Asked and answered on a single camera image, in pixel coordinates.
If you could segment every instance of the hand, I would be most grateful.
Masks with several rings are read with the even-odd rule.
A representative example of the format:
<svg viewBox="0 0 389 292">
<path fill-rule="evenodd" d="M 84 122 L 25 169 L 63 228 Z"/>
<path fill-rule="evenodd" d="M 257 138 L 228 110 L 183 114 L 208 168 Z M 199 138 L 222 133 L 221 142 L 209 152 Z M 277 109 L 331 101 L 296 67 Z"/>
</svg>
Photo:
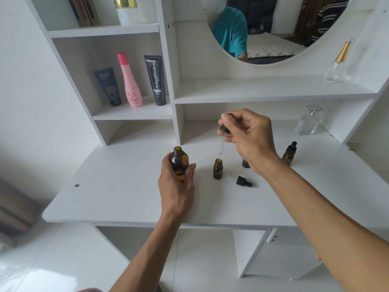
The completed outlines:
<svg viewBox="0 0 389 292">
<path fill-rule="evenodd" d="M 172 153 L 169 153 L 163 158 L 161 176 L 158 180 L 162 205 L 161 218 L 173 219 L 174 222 L 181 224 L 193 206 L 195 196 L 193 175 L 196 164 L 189 165 L 185 171 L 185 182 L 181 183 L 172 169 L 171 155 Z"/>
<path fill-rule="evenodd" d="M 271 120 L 268 117 L 243 109 L 222 114 L 219 125 L 222 124 L 232 133 L 232 136 L 226 137 L 226 142 L 236 144 L 239 155 L 256 173 L 263 175 L 266 166 L 280 160 L 275 151 Z"/>
</svg>

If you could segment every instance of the black and white striped clothing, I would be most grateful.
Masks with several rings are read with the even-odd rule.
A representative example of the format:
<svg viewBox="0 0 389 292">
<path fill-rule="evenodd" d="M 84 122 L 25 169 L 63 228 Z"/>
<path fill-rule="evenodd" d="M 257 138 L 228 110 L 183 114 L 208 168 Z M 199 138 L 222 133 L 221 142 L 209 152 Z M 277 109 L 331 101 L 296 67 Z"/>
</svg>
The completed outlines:
<svg viewBox="0 0 389 292">
<path fill-rule="evenodd" d="M 316 22 L 320 25 L 317 32 L 312 36 L 312 43 L 321 38 L 338 20 L 344 10 L 347 8 L 348 2 L 337 2 L 325 6 L 319 11 Z"/>
</svg>

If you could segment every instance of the book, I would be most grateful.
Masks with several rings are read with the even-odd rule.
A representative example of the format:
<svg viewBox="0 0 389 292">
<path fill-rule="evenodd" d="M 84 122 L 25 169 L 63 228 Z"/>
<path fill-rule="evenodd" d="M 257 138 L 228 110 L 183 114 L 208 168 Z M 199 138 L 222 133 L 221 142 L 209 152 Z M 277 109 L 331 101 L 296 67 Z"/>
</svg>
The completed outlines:
<svg viewBox="0 0 389 292">
<path fill-rule="evenodd" d="M 71 8 L 73 10 L 74 16 L 77 19 L 78 25 L 83 28 L 85 26 L 84 22 L 81 19 L 80 12 L 78 10 L 78 6 L 75 4 L 75 0 L 68 0 Z"/>
<path fill-rule="evenodd" d="M 92 26 L 92 22 L 90 21 L 88 13 L 86 12 L 84 2 L 82 0 L 75 0 L 75 4 L 78 6 L 81 19 L 85 26 Z"/>
<path fill-rule="evenodd" d="M 97 16 L 97 11 L 92 0 L 83 0 L 89 19 L 93 26 L 100 26 L 100 20 Z"/>
</svg>

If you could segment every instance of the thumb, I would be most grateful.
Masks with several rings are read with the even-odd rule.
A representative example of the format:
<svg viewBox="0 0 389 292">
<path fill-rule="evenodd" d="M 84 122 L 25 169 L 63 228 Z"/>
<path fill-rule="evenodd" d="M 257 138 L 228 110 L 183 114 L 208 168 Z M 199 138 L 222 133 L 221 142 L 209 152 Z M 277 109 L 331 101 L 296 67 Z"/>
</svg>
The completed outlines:
<svg viewBox="0 0 389 292">
<path fill-rule="evenodd" d="M 231 116 L 230 114 L 227 114 L 227 113 L 223 113 L 221 115 L 221 120 L 223 121 L 224 125 L 227 127 L 227 129 L 229 131 L 231 131 L 231 133 L 233 135 L 235 134 L 238 134 L 240 132 L 242 132 L 238 122 L 235 120 L 235 118 L 233 116 Z"/>
<path fill-rule="evenodd" d="M 187 170 L 185 171 L 185 183 L 193 183 L 194 170 L 196 169 L 196 164 L 190 164 Z"/>
</svg>

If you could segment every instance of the person's left hand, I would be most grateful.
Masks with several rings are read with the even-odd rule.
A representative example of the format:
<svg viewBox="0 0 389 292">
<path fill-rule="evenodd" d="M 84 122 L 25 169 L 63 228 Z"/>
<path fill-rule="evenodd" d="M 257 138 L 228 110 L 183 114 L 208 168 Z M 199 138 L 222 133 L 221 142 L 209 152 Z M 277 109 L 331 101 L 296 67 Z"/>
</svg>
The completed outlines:
<svg viewBox="0 0 389 292">
<path fill-rule="evenodd" d="M 161 194 L 162 218 L 173 219 L 181 224 L 186 214 L 193 206 L 194 184 L 193 176 L 196 164 L 191 164 L 185 171 L 185 181 L 181 183 L 172 169 L 169 153 L 162 160 L 161 176 L 158 180 Z"/>
</svg>

